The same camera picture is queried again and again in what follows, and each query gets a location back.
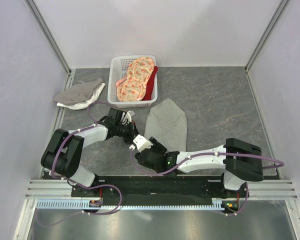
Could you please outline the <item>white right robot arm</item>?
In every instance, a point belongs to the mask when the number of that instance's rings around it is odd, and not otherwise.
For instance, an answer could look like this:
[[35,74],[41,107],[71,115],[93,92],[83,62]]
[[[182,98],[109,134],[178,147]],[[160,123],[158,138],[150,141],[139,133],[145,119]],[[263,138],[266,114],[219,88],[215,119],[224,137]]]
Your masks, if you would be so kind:
[[137,163],[153,170],[156,176],[187,174],[199,170],[223,170],[219,191],[232,196],[245,182],[264,180],[260,147],[236,138],[228,138],[224,145],[199,151],[168,151],[155,138],[147,140],[137,135],[130,146],[136,150]]

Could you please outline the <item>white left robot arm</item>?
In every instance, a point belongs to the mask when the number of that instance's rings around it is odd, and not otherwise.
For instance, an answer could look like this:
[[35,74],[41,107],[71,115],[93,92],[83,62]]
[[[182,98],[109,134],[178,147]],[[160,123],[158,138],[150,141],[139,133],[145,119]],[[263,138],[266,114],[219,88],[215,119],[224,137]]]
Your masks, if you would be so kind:
[[139,134],[133,115],[132,110],[110,108],[106,116],[90,126],[71,131],[55,130],[41,157],[41,166],[50,170],[53,178],[65,177],[82,185],[82,191],[89,197],[96,196],[100,191],[98,176],[81,166],[82,151],[113,137],[120,137],[131,145]]

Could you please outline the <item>grey-green cloth napkin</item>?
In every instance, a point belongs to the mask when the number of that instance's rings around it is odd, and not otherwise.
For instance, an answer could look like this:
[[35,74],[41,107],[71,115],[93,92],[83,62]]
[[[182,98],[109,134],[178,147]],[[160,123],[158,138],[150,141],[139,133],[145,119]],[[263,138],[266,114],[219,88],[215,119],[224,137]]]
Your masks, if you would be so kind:
[[170,98],[150,109],[144,131],[146,139],[155,138],[169,152],[184,152],[187,133],[187,115]]

